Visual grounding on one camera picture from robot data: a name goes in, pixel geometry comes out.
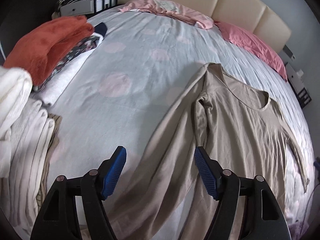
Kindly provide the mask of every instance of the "wall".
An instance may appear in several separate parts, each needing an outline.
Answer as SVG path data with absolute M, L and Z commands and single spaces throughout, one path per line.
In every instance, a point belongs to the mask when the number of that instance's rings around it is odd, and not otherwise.
M 320 24 L 304 0 L 261 1 L 278 14 L 292 30 L 287 46 L 296 59 L 291 61 L 284 52 L 279 55 L 284 62 L 289 61 L 296 71 L 302 69 L 304 72 L 302 79 L 312 102 L 303 112 L 309 125 L 315 156 L 320 157 Z M 320 186 L 315 190 L 309 221 L 316 216 L 319 206 Z

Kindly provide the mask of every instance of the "white nightstand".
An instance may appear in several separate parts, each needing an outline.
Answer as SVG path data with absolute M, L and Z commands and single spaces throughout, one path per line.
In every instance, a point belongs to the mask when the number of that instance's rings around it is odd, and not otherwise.
M 117 0 L 81 0 L 61 6 L 61 16 L 98 14 L 117 5 Z
M 288 76 L 288 82 L 292 87 L 292 90 L 296 94 L 301 108 L 304 108 L 307 104 L 311 102 L 311 97 L 302 81 L 302 79 L 297 75 L 296 71 L 292 68 L 289 63 L 285 64 L 285 70 Z

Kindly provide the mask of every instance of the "ribbed blue pad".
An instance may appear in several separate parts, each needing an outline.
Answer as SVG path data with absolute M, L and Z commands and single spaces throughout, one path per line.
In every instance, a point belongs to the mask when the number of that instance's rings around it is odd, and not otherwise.
M 207 193 L 216 200 L 218 197 L 216 178 L 211 173 L 198 147 L 195 150 L 195 161 Z
M 108 196 L 112 195 L 115 187 L 118 183 L 118 179 L 124 167 L 125 161 L 127 159 L 127 152 L 125 148 L 122 148 L 119 155 L 117 156 L 115 162 L 110 168 L 108 174 L 103 179 L 103 189 L 101 195 L 106 199 Z

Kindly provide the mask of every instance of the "shirt neckline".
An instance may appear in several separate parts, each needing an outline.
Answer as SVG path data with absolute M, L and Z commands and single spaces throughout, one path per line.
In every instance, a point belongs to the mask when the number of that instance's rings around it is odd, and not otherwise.
M 268 93 L 268 92 L 263 91 L 263 90 L 259 90 L 259 89 L 255 89 L 255 88 L 253 88 L 252 86 L 249 86 L 249 85 L 241 82 L 240 80 L 237 80 L 237 79 L 234 78 L 233 76 L 230 76 L 227 72 L 225 72 L 225 70 L 223 69 L 223 67 L 222 67 L 221 65 L 220 65 L 219 70 L 220 70 L 220 75 L 221 75 L 221 81 L 223 82 L 223 84 L 228 88 L 228 90 L 231 92 L 231 94 L 233 94 L 233 96 L 234 96 L 238 101 L 240 101 L 242 104 L 244 104 L 247 108 L 250 108 L 250 109 L 252 109 L 252 110 L 254 110 L 254 111 L 264 111 L 264 110 L 269 106 L 269 104 L 270 104 L 270 96 L 269 96 L 269 93 Z M 234 81 L 236 81 L 236 82 L 238 82 L 238 83 L 240 83 L 240 84 L 242 84 L 242 85 L 244 85 L 244 86 L 246 86 L 246 87 L 249 87 L 250 89 L 253 89 L 253 90 L 257 91 L 258 93 L 262 93 L 262 94 L 265 96 L 265 98 L 267 98 L 266 104 L 265 104 L 262 108 L 254 108 L 254 107 L 248 106 L 246 103 L 244 103 L 240 98 L 238 98 L 238 97 L 231 91 L 231 89 L 230 89 L 230 88 L 228 87 L 228 85 L 227 85 L 227 82 L 226 82 L 226 80 L 225 80 L 225 78 L 224 78 L 224 75 L 228 76 L 229 78 L 232 78 Z

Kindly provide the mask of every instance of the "pink pillow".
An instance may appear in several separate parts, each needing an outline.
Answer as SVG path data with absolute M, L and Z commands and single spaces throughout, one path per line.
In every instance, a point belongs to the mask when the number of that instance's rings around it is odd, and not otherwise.
M 230 41 L 232 44 L 256 55 L 259 59 L 277 71 L 287 82 L 288 79 L 284 64 L 279 55 L 269 45 L 264 43 L 253 33 L 230 23 L 215 21 L 214 24 L 220 29 L 225 41 Z
M 120 11 L 150 12 L 196 25 L 201 29 L 213 27 L 213 20 L 210 17 L 170 0 L 131 0 Z

